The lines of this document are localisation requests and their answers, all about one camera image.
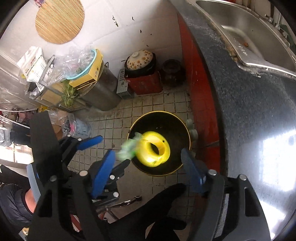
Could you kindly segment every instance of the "round bamboo mat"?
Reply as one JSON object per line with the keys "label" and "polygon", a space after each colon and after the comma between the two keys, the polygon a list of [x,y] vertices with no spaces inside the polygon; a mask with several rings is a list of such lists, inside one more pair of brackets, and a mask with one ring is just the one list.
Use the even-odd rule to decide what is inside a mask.
{"label": "round bamboo mat", "polygon": [[64,44],[81,30],[84,10],[79,0],[46,0],[38,10],[35,26],[46,41]]}

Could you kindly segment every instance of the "yellow rim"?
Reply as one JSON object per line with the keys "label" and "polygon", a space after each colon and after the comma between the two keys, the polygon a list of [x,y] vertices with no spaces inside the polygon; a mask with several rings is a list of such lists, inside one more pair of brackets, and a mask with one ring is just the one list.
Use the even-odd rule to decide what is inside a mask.
{"label": "yellow rim", "polygon": [[[163,113],[167,113],[167,114],[173,115],[174,117],[176,117],[177,119],[179,119],[179,120],[181,121],[181,123],[184,125],[184,127],[185,127],[185,129],[187,130],[187,133],[188,133],[188,137],[189,137],[189,150],[190,150],[190,148],[191,148],[191,139],[190,139],[190,134],[189,134],[189,131],[188,131],[188,129],[187,129],[185,123],[184,123],[184,122],[183,122],[178,116],[176,116],[176,115],[174,115],[174,114],[172,114],[172,113],[169,113],[169,112],[167,112],[167,111],[162,111],[162,110],[151,111],[151,112],[148,112],[148,113],[146,113],[146,114],[140,116],[140,117],[139,117],[139,118],[138,118],[138,119],[137,119],[137,120],[131,125],[130,130],[129,130],[129,132],[128,132],[128,137],[127,137],[127,139],[129,138],[129,134],[130,134],[131,129],[132,129],[133,126],[138,122],[139,119],[141,119],[141,118],[144,117],[145,115],[148,115],[148,114],[150,114],[150,113],[155,113],[155,112],[163,112]],[[165,175],[151,175],[151,174],[149,174],[149,173],[144,172],[144,171],[141,170],[141,169],[140,169],[140,171],[144,172],[145,174],[147,174],[147,175],[149,175],[149,176],[153,176],[153,177],[163,177],[163,176],[167,176],[167,175],[170,175],[170,174],[172,174],[172,173],[178,171],[182,166],[183,166],[183,164],[181,164],[181,165],[180,165],[176,170],[174,170],[173,172],[170,172],[170,173],[165,174]]]}

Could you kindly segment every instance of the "red cabinet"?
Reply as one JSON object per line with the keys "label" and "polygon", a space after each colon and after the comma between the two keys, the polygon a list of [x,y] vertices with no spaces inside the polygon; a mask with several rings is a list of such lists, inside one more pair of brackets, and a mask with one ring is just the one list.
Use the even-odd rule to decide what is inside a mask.
{"label": "red cabinet", "polygon": [[190,31],[180,15],[178,15],[178,21],[186,78],[190,87],[192,112],[195,128],[199,135],[197,158],[203,160],[208,168],[220,171],[219,146],[205,147],[219,140],[216,111],[209,85],[210,77],[207,75],[207,67],[202,60],[202,54],[199,53]]}

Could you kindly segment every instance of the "cardboard box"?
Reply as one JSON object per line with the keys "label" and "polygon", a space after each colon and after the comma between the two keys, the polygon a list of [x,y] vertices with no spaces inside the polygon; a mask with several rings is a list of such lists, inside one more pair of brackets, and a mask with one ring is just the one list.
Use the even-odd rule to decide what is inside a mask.
{"label": "cardboard box", "polygon": [[96,59],[92,64],[88,74],[81,76],[76,80],[70,81],[69,84],[71,86],[79,90],[80,88],[90,85],[91,83],[96,82],[98,80],[100,68],[103,62],[103,55],[98,49],[96,49],[96,53],[97,53]]}

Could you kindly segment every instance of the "red box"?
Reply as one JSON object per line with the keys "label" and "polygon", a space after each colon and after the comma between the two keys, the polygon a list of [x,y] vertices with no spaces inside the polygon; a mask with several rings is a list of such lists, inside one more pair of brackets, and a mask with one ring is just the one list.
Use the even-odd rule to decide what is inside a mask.
{"label": "red box", "polygon": [[163,90],[158,71],[152,75],[127,78],[126,80],[137,95],[160,93]]}

